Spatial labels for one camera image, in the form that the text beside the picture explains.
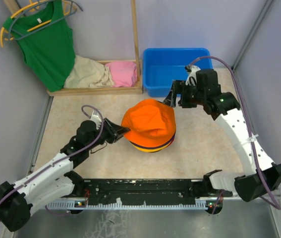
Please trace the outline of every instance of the gray metal floor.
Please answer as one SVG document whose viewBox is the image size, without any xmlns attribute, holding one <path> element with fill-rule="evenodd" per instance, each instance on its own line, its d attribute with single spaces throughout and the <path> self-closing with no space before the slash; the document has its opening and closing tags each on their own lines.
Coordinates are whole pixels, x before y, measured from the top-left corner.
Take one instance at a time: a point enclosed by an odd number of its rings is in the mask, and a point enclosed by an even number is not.
<svg viewBox="0 0 281 238">
<path fill-rule="evenodd" d="M 84 211 L 56 217 L 38 211 L 14 238 L 277 238 L 268 204 L 224 201 L 218 215 L 205 211 Z"/>
</svg>

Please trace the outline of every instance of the pink cloth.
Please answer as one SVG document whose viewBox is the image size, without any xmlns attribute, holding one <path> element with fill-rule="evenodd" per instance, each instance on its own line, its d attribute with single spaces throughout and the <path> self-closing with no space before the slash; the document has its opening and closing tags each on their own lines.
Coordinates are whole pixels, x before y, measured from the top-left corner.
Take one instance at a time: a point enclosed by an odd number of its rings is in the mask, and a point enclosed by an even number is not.
<svg viewBox="0 0 281 238">
<path fill-rule="evenodd" d="M 137 66 L 132 61 L 113 61 L 105 64 L 110 68 L 113 87 L 132 87 L 137 82 Z"/>
</svg>

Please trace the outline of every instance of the green shirt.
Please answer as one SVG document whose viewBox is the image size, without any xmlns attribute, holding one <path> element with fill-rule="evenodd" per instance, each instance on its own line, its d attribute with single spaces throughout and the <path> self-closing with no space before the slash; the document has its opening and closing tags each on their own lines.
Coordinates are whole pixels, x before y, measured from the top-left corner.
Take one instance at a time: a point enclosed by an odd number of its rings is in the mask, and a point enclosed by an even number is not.
<svg viewBox="0 0 281 238">
<path fill-rule="evenodd" d="M 27 35 L 29 34 L 27 30 L 38 25 L 39 21 L 52 20 L 52 23 L 61 17 L 63 17 L 62 1 L 52 1 L 38 13 L 19 18 L 12 28 Z M 13 21 L 14 18 L 9 17 L 3 24 L 4 28 L 9 30 Z M 20 37 L 13 31 L 11 34 L 16 38 Z M 68 27 L 65 19 L 27 36 L 17 43 L 23 52 L 26 65 L 33 69 L 49 91 L 62 89 L 66 78 L 73 69 L 75 60 L 72 29 Z"/>
</svg>

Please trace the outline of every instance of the hat brim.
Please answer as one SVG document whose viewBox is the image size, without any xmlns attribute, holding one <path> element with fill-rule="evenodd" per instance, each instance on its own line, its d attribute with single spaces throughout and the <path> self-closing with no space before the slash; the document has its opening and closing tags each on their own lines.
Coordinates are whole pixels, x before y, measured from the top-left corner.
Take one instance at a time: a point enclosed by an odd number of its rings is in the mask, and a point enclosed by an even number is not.
<svg viewBox="0 0 281 238">
<path fill-rule="evenodd" d="M 130 142 L 136 149 L 140 150 L 140 151 L 143 151 L 143 152 L 148 152 L 148 153 L 153 153 L 153 152 L 158 152 L 162 149 L 165 149 L 167 148 L 168 146 L 170 146 L 173 141 L 174 141 L 174 138 L 175 138 L 175 134 L 173 135 L 173 137 L 165 144 L 161 145 L 161 146 L 156 146 L 156 147 L 145 147 L 145 146 L 140 146 L 140 145 L 137 145 L 133 142 Z"/>
</svg>

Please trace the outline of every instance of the beige cloth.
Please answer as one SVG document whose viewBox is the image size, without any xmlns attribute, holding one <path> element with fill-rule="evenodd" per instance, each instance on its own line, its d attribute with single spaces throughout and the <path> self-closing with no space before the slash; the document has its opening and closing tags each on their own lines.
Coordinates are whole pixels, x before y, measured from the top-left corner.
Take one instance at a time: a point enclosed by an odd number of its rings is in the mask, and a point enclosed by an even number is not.
<svg viewBox="0 0 281 238">
<path fill-rule="evenodd" d="M 65 80 L 64 88 L 113 87 L 110 69 L 92 59 L 75 57 L 74 67 Z"/>
</svg>

